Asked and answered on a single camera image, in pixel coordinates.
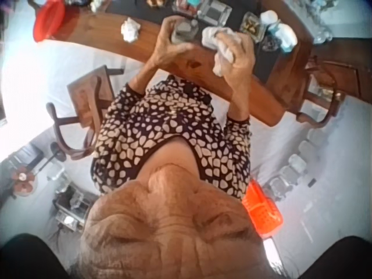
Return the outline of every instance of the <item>wooden chair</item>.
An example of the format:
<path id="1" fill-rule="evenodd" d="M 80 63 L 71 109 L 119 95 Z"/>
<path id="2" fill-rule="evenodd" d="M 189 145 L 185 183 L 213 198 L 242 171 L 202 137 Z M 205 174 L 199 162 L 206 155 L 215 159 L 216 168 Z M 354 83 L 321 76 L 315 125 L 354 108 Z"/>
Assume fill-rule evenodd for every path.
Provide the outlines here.
<path id="1" fill-rule="evenodd" d="M 114 99 L 109 76 L 123 73 L 123 69 L 107 69 L 102 66 L 69 84 L 67 88 L 77 116 L 59 118 L 54 104 L 47 103 L 46 109 L 54 120 L 56 141 L 72 160 L 80 160 L 93 153 L 103 117 Z M 81 149 L 70 147 L 60 129 L 61 126 L 76 123 L 80 123 L 82 128 L 89 127 Z"/>
<path id="2" fill-rule="evenodd" d="M 308 100 L 315 103 L 316 105 L 321 106 L 322 108 L 327 109 L 328 112 L 325 115 L 324 119 L 320 121 L 315 120 L 314 118 L 303 112 L 298 112 L 296 114 L 296 119 L 300 123 L 310 123 L 314 128 L 323 128 L 325 125 L 327 125 L 332 117 L 337 116 L 339 107 L 345 99 L 345 94 L 338 91 L 337 81 L 334 75 L 322 62 L 317 59 L 316 56 L 309 61 L 309 64 L 310 67 L 305 69 L 303 74 L 303 83 L 300 88 L 300 91 L 302 92 L 302 102 L 298 107 L 298 111 L 300 111 L 304 101 Z M 328 86 L 329 89 L 332 91 L 332 98 L 330 102 L 308 91 L 311 77 L 314 76 L 316 78 L 319 73 L 321 73 L 323 76 L 326 75 L 331 81 L 330 85 Z"/>

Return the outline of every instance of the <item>nose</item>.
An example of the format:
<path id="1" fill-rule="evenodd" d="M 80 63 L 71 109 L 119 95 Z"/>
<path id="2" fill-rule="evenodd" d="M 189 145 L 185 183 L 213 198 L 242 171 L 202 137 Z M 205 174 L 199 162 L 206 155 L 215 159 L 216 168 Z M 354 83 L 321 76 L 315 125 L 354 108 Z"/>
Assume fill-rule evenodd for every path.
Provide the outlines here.
<path id="1" fill-rule="evenodd" d="M 158 233 L 166 231 L 188 231 L 193 233 L 195 226 L 195 183 L 187 171 L 177 167 L 165 167 L 151 176 L 149 191 L 151 203 L 158 223 Z"/>

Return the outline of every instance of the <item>white tissue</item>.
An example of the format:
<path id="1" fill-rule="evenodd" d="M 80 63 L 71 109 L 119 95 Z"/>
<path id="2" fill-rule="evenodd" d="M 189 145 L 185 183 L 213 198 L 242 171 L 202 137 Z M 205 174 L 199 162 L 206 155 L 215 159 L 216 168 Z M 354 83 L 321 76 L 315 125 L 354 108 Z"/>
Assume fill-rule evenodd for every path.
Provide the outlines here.
<path id="1" fill-rule="evenodd" d="M 134 42 L 137 40 L 140 28 L 141 25 L 139 23 L 128 17 L 128 19 L 121 25 L 121 34 L 123 35 L 125 42 Z"/>
<path id="2" fill-rule="evenodd" d="M 99 7 L 101 7 L 102 3 L 103 3 L 103 0 L 93 0 L 91 2 L 91 10 L 92 10 L 92 12 L 95 13 L 97 11 L 97 9 Z"/>
<path id="3" fill-rule="evenodd" d="M 216 34 L 218 32 L 227 33 L 228 35 L 232 36 L 232 38 L 239 44 L 241 43 L 241 39 L 230 28 L 207 27 L 203 30 L 202 45 L 207 48 L 217 50 L 217 53 L 214 56 L 213 72 L 216 76 L 221 77 L 222 76 L 221 59 L 225 58 L 230 63 L 234 63 L 234 55 L 231 52 L 231 50 L 227 48 L 227 45 L 225 45 L 222 41 L 216 38 Z"/>

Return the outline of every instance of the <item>patterned blouse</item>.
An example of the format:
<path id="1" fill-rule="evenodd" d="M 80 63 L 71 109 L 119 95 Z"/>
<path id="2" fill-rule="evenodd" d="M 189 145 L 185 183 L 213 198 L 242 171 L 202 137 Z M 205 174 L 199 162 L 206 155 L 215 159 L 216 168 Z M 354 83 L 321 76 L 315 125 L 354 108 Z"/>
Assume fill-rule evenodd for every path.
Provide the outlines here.
<path id="1" fill-rule="evenodd" d="M 93 154 L 97 189 L 104 194 L 136 179 L 151 154 L 181 137 L 193 149 L 200 179 L 242 199 L 250 172 L 249 119 L 228 118 L 222 129 L 210 101 L 199 86 L 174 76 L 144 96 L 126 85 L 108 109 Z"/>

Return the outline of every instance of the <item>red plastic basket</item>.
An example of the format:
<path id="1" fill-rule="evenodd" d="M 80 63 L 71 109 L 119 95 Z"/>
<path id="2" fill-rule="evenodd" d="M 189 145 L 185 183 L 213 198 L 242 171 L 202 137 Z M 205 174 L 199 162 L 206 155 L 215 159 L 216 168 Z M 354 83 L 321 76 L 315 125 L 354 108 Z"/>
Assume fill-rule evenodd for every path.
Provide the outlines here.
<path id="1" fill-rule="evenodd" d="M 63 0 L 48 0 L 40 8 L 34 24 L 34 40 L 40 42 L 48 39 L 62 24 L 65 16 L 65 3 Z"/>
<path id="2" fill-rule="evenodd" d="M 255 180 L 249 183 L 242 203 L 262 238 L 272 237 L 283 225 L 283 216 L 278 207 L 265 196 L 261 186 Z"/>

